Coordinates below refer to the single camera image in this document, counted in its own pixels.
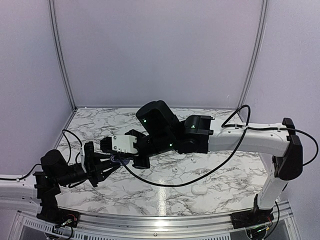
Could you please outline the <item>blue earbud charging case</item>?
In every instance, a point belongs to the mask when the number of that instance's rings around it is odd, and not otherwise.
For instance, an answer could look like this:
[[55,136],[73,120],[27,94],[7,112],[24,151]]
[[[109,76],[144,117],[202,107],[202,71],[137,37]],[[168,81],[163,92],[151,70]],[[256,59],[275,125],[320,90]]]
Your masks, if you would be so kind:
[[121,157],[119,154],[113,154],[110,156],[110,160],[113,163],[121,164],[121,165],[127,165],[130,163],[131,159],[130,158],[124,158]]

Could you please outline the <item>white earbud charging case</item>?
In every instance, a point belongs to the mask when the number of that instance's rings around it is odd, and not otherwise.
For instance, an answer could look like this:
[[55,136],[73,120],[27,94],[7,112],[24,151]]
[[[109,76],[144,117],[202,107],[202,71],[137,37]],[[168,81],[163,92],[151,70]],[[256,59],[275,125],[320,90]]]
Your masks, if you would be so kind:
[[208,192],[208,188],[205,185],[193,185],[191,192],[194,195],[205,195]]

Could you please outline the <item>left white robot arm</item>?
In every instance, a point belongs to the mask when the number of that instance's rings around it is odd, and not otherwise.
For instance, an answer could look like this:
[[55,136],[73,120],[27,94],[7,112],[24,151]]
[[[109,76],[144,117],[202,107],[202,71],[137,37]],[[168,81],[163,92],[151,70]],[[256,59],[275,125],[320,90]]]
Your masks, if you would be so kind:
[[53,223],[60,222],[64,215],[56,196],[61,193],[61,187],[72,189],[89,181],[95,188],[121,166],[109,155],[95,152],[91,141],[82,146],[78,155],[81,161],[70,165],[59,150],[48,151],[36,164],[40,171],[32,168],[24,176],[1,176],[0,196],[35,202],[41,215]]

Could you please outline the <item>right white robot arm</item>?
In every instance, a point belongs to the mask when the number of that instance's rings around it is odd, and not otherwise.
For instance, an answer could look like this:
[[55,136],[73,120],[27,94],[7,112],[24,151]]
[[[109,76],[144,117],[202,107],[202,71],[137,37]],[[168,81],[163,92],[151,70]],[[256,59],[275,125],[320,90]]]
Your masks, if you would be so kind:
[[252,208],[247,219],[258,224],[281,195],[286,182],[274,176],[271,156],[247,151],[178,154],[151,159],[148,170],[134,173],[152,183],[161,216],[204,215]]

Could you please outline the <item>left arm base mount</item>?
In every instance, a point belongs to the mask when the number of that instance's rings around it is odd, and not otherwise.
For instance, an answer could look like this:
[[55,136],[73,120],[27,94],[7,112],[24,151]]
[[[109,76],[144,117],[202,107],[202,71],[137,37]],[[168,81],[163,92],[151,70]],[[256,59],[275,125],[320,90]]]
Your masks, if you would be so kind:
[[44,226],[43,232],[47,240],[71,240],[80,220],[78,211],[57,208],[45,209],[36,214],[36,218],[52,226]]

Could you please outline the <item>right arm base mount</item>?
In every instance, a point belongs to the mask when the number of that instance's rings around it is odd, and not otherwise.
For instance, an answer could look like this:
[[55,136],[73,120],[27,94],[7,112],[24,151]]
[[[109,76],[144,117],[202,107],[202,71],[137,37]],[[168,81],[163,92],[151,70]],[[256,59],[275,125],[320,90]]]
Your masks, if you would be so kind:
[[230,215],[234,229],[245,229],[248,240],[267,240],[280,222],[280,209],[251,209],[235,212]]

